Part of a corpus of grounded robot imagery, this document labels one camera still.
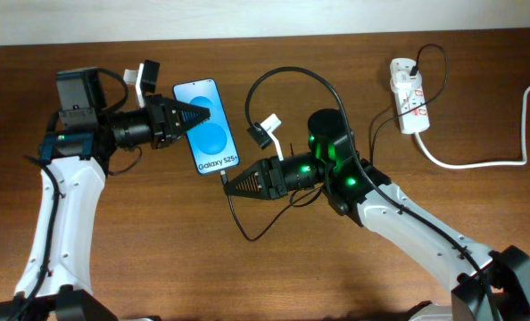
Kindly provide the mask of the blue Samsung Galaxy smartphone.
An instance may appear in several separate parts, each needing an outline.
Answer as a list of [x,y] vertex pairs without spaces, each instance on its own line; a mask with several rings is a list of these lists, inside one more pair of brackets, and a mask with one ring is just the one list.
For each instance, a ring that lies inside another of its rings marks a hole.
[[177,101],[210,111],[206,121],[186,133],[196,171],[209,175],[237,166],[240,158],[216,81],[207,78],[177,84],[173,94]]

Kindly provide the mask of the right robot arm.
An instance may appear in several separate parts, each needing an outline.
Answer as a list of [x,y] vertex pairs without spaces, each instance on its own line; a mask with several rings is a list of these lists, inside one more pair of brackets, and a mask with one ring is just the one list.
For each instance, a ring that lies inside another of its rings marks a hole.
[[333,210],[381,235],[451,295],[451,304],[418,304],[411,320],[530,320],[530,257],[478,243],[419,207],[391,179],[352,152],[339,111],[308,120],[309,151],[258,160],[224,184],[228,196],[276,200],[318,185]]

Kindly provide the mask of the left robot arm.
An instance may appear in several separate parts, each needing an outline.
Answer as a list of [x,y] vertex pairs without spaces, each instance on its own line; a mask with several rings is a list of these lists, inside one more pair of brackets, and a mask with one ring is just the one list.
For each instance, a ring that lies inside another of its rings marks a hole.
[[42,201],[29,261],[12,300],[0,302],[0,320],[114,320],[116,315],[93,295],[90,250],[95,213],[110,158],[118,149],[142,144],[160,149],[205,122],[208,109],[155,92],[159,65],[144,61],[132,84],[138,107],[105,100],[106,74],[127,86],[119,74],[99,67],[60,71],[55,81],[61,107],[49,120],[37,157]]

